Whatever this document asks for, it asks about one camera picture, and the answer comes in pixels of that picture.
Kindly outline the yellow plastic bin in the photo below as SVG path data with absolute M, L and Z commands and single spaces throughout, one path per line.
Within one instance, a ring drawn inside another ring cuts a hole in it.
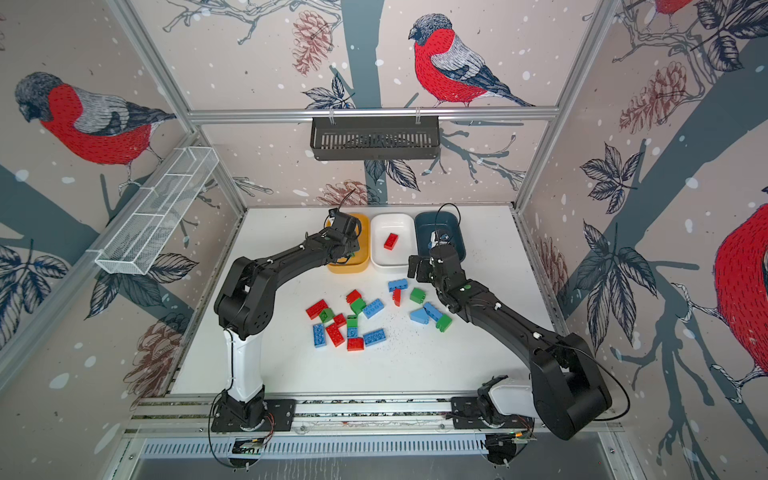
M 363 272 L 370 261 L 370 221 L 361 213 L 352 213 L 352 216 L 361 222 L 361 233 L 358 238 L 359 250 L 349 260 L 340 260 L 329 264 L 328 270 L 334 274 L 357 274 Z

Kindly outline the red long lego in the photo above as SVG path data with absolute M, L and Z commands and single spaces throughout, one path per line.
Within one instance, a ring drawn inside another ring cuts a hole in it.
M 398 239 L 399 239 L 399 236 L 397 234 L 390 233 L 387 239 L 385 240 L 384 248 L 386 250 L 392 251 L 395 248 Z

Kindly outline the white plastic bin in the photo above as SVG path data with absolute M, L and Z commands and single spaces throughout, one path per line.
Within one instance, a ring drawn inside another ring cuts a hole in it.
M 370 227 L 373 266 L 384 273 L 405 275 L 409 257 L 417 254 L 414 219 L 404 213 L 379 214 Z

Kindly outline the teal plastic bin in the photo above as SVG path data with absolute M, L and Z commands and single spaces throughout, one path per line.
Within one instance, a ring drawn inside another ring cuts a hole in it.
M 447 211 L 419 213 L 414 221 L 417 253 L 427 256 L 439 243 L 448 242 L 454 246 L 459 260 L 466 258 L 466 247 L 460 229 L 460 218 Z

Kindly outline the blue lego diagonal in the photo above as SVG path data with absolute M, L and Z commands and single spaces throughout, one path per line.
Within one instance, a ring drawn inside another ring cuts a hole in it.
M 423 309 L 425 310 L 427 315 L 435 321 L 439 321 L 443 316 L 443 313 L 437 307 L 432 305 L 430 302 L 425 302 L 423 305 Z

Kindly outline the red square lego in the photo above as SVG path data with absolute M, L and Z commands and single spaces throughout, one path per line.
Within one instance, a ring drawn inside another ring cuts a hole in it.
M 348 304 L 353 304 L 355 301 L 361 298 L 361 294 L 357 290 L 353 290 L 346 296 L 346 302 Z

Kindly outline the light blue lego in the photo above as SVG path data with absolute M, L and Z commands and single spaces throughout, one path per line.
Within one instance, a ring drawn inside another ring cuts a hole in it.
M 416 323 L 428 325 L 431 321 L 429 314 L 423 309 L 414 310 L 409 314 L 409 318 Z

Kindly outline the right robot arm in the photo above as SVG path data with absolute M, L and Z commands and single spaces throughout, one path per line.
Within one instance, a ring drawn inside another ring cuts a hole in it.
M 407 276 L 431 284 L 450 312 L 491 334 L 523 361 L 530 372 L 533 408 L 558 438 L 572 438 L 612 406 L 600 365 L 584 339 L 547 330 L 502 303 L 466 276 L 453 245 L 411 255 Z

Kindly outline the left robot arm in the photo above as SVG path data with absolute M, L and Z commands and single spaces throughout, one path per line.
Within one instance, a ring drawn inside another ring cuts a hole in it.
M 276 293 L 288 281 L 360 250 L 361 221 L 339 208 L 298 245 L 259 259 L 237 258 L 214 302 L 227 344 L 229 380 L 212 405 L 214 432 L 274 428 L 261 378 L 262 332 L 273 318 Z

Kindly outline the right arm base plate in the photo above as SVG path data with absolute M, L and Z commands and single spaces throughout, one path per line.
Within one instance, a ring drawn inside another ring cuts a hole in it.
M 533 410 L 502 413 L 487 396 L 457 396 L 450 399 L 450 410 L 445 417 L 457 430 L 467 429 L 522 429 L 529 430 L 536 420 Z

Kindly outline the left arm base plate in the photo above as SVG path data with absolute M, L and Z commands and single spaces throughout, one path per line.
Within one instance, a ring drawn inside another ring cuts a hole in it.
M 224 400 L 217 400 L 213 408 L 210 431 L 212 433 L 250 434 L 251 432 L 269 433 L 288 432 L 291 430 L 296 409 L 292 399 L 267 399 L 263 403 L 263 416 L 256 421 L 240 419 L 232 407 Z

